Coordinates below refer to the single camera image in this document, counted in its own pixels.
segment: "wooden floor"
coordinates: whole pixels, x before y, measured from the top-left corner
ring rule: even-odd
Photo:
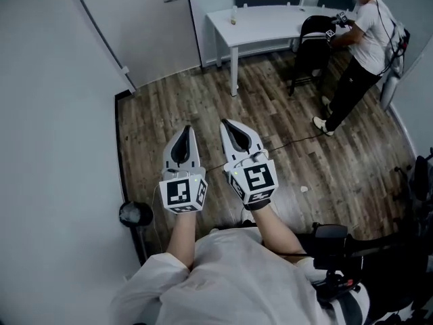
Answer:
[[[403,209],[392,200],[401,186],[393,168],[409,164],[411,155],[395,119],[380,108],[375,87],[333,137],[322,135],[272,151],[318,134],[311,119],[325,114],[321,93],[313,84],[299,86],[288,96],[293,60],[290,52],[241,59],[237,97],[230,96],[229,64],[225,64],[222,69],[212,66],[174,74],[120,100],[120,150],[129,199],[152,202],[161,178],[162,151],[173,134],[190,124],[210,184],[198,216],[197,237],[215,226],[235,226],[243,206],[223,177],[225,157],[219,137],[220,120],[230,118],[255,129],[271,151],[279,178],[274,209],[295,232],[309,232],[314,221],[347,225],[363,239],[392,232],[392,218]],[[347,53],[339,53],[329,64],[322,88],[327,97],[332,98],[348,60]],[[301,186],[308,192],[302,193]],[[175,216],[161,207],[159,190],[154,214],[165,248]],[[154,231],[145,235],[158,251]]]

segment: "tabletop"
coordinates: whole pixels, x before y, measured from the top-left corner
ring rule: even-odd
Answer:
[[[231,9],[207,14],[229,47],[248,43],[299,37],[304,21],[314,15],[335,16],[340,9],[314,6],[256,6],[238,8],[236,24],[230,22]],[[346,12],[347,18],[356,19],[356,13]],[[336,34],[349,28],[337,26]]]

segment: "black round object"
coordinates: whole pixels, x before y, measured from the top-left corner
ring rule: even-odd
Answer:
[[[119,220],[128,228],[148,226],[153,218],[152,209],[144,202],[126,202],[119,209]]]

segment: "bottle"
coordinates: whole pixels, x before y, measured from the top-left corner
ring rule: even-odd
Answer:
[[[237,14],[237,6],[233,6],[231,9],[231,18],[230,22],[235,25],[236,24],[236,14]]]

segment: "table leg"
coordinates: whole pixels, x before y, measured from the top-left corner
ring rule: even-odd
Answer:
[[[221,67],[221,36],[217,30],[214,28],[215,32],[215,51],[216,51],[216,65]]]
[[[230,48],[231,60],[231,96],[237,95],[237,61],[239,58],[239,51],[237,47]]]

